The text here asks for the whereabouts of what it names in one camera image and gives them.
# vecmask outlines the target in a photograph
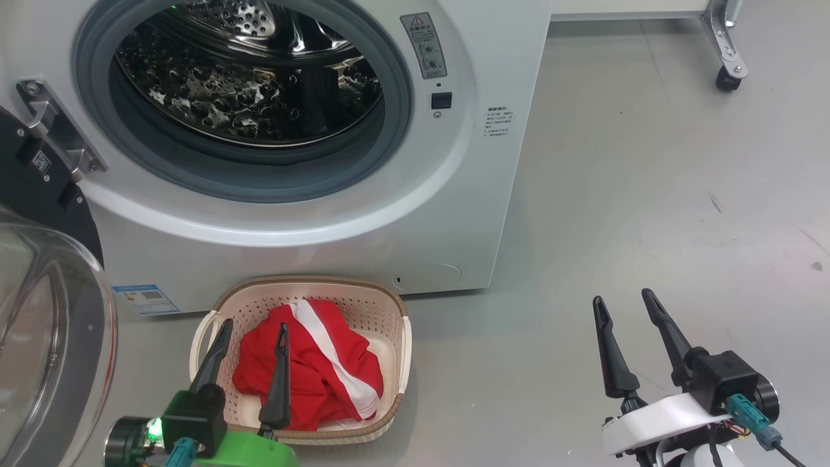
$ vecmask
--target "red garment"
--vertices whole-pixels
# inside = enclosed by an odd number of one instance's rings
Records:
[[[282,323],[290,347],[291,424],[288,430],[314,431],[321,422],[369,420],[383,397],[383,375],[369,341],[349,329],[333,302],[298,300],[280,305],[242,337],[233,385],[259,396],[271,388],[274,346]]]

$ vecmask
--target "front-loading washing machine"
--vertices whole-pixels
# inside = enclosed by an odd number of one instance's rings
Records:
[[[489,285],[550,0],[178,1],[0,5],[0,106],[59,148],[116,293]]]

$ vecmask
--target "blue and white label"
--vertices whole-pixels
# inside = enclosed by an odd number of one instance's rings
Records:
[[[113,287],[112,290],[139,315],[164,315],[178,312],[178,308],[156,285],[127,285]]]

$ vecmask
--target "laundry basket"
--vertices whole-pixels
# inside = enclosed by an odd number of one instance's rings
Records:
[[[219,327],[233,319],[231,347],[219,368],[217,384],[225,390],[225,421],[230,430],[260,428],[258,396],[240,394],[232,376],[239,365],[239,344],[273,308],[300,298],[337,303],[349,327],[369,340],[383,374],[383,397],[372,420],[323,424],[317,431],[279,430],[276,438],[289,445],[351,445],[376,440],[386,433],[403,403],[412,359],[412,328],[401,298],[387,288],[362,281],[320,276],[258,278],[233,288],[199,324],[190,349],[190,379],[201,362],[205,336],[210,342]]]

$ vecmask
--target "gray floor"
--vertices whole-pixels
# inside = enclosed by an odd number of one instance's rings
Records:
[[[750,77],[732,95],[714,90],[699,23],[554,24],[492,287],[408,301],[413,373],[392,429],[299,449],[303,465],[635,465],[602,450],[618,401],[603,396],[590,301],[605,297],[656,401],[677,391],[643,287],[693,345],[735,350],[769,377],[785,445],[823,465],[827,17],[820,0],[747,2],[735,39]],[[198,319],[120,317],[112,395],[79,465],[97,465],[113,420],[158,414],[187,385]],[[736,450],[785,465],[754,440]]]

